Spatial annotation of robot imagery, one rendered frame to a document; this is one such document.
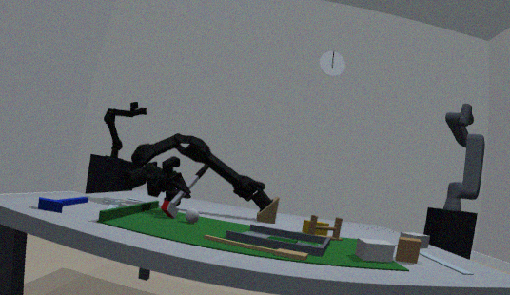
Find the green flat mat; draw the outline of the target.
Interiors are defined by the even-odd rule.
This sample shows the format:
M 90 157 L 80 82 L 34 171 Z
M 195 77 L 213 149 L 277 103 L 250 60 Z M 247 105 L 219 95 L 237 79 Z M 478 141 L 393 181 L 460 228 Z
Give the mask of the green flat mat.
M 227 221 L 215 220 L 205 217 L 199 217 L 196 223 L 189 223 L 186 220 L 185 213 L 178 212 L 176 218 L 168 217 L 160 208 L 154 208 L 148 211 L 142 211 L 137 214 L 128 215 L 125 217 L 98 222 L 105 225 L 110 225 L 122 229 L 127 229 L 132 232 L 150 235 L 152 237 L 176 241 L 178 243 L 213 248 L 233 253 L 239 253 L 249 256 L 270 258 L 281 261 L 291 261 L 297 263 L 317 264 L 322 266 L 341 266 L 341 267 L 356 267 L 365 269 L 378 269 L 378 270 L 396 270 L 396 271 L 409 271 L 409 269 L 401 266 L 394 260 L 392 262 L 373 262 L 364 261 L 355 254 L 357 240 L 344 238 L 342 241 L 330 240 L 330 245 L 325 251 L 323 257 L 316 255 L 307 255 L 304 260 L 291 259 L 284 256 L 276 256 L 274 253 L 262 252 L 242 246 L 235 246 L 220 242 L 205 239 L 205 235 L 219 237 L 223 239 L 226 236 L 226 231 L 236 232 L 249 232 L 250 226 Z M 251 246 L 253 244 L 227 239 Z

